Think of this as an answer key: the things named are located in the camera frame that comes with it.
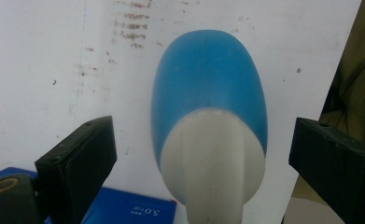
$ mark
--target white surface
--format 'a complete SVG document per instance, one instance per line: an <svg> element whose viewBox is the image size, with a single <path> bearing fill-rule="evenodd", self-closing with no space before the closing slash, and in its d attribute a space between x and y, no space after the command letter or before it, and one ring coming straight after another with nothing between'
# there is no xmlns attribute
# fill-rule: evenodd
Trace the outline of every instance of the white surface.
<svg viewBox="0 0 365 224"><path fill-rule="evenodd" d="M186 205L190 224L240 224L264 167L258 137L234 114L215 108L182 118L161 153L164 183Z"/></svg>
<svg viewBox="0 0 365 224"><path fill-rule="evenodd" d="M248 49L268 110L266 173L243 222L279 223L297 176L294 120L318 118L359 3L0 1L0 170L34 170L80 124L112 115L119 160L105 185L171 198L150 140L156 67L179 35L218 29ZM175 223L187 223L183 206Z"/></svg>

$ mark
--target dark stain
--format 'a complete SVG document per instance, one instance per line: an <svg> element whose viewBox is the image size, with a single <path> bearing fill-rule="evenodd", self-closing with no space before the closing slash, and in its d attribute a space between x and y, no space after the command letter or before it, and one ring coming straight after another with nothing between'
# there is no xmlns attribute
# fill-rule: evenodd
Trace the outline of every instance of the dark stain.
<svg viewBox="0 0 365 224"><path fill-rule="evenodd" d="M137 34L127 34L127 35L125 35L124 32L121 33L121 36L123 36L126 39L131 39L132 41L135 41L135 39L139 39L139 38L142 38L142 39L147 38L146 35L137 35Z"/></svg>
<svg viewBox="0 0 365 224"><path fill-rule="evenodd" d="M122 2L122 1L118 1L118 4L123 5L123 6L130 6L131 4L128 4L126 2Z"/></svg>
<svg viewBox="0 0 365 224"><path fill-rule="evenodd" d="M148 15L142 15L142 14L133 14L133 13L125 13L124 17L130 20L142 20L142 19L149 19Z"/></svg>
<svg viewBox="0 0 365 224"><path fill-rule="evenodd" d="M149 0L146 5L141 4L141 3L131 3L130 4L130 6L132 6L132 7L139 7L139 8L143 8L143 7L150 8L151 5L152 5L152 0Z"/></svg>
<svg viewBox="0 0 365 224"><path fill-rule="evenodd" d="M147 24L127 24L127 29L130 30L136 30L136 29L147 29Z"/></svg>
<svg viewBox="0 0 365 224"><path fill-rule="evenodd" d="M142 46L140 44L133 43L133 44L130 45L130 47L135 47L136 49L142 49L144 46Z"/></svg>
<svg viewBox="0 0 365 224"><path fill-rule="evenodd" d="M113 60L113 59L109 59L109 60L108 60L108 62L109 62L109 63L115 63L115 64L117 64L117 63L116 63L116 61L115 61L115 60Z"/></svg>

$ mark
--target black object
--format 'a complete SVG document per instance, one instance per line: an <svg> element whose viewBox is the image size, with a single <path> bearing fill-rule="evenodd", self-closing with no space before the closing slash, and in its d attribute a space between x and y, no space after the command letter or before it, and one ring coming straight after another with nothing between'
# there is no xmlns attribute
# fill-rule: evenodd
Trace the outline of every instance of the black object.
<svg viewBox="0 0 365 224"><path fill-rule="evenodd" d="M347 224L365 224L365 145L297 118L289 164Z"/></svg>
<svg viewBox="0 0 365 224"><path fill-rule="evenodd" d="M337 110L346 110L346 106L342 97L340 96L339 88L330 86L330 90L328 91L327 99L325 100L321 114Z"/></svg>
<svg viewBox="0 0 365 224"><path fill-rule="evenodd" d="M84 123L35 162L37 178L0 179L0 223L80 223L116 160L112 117Z"/></svg>

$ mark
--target blue and white object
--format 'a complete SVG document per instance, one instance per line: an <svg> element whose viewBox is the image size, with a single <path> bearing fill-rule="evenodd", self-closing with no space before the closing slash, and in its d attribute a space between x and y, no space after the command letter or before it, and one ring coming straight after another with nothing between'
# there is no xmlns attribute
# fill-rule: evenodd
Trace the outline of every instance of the blue and white object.
<svg viewBox="0 0 365 224"><path fill-rule="evenodd" d="M177 38L161 58L151 113L161 175L189 223L241 223L267 145L260 78L245 47L214 30Z"/></svg>

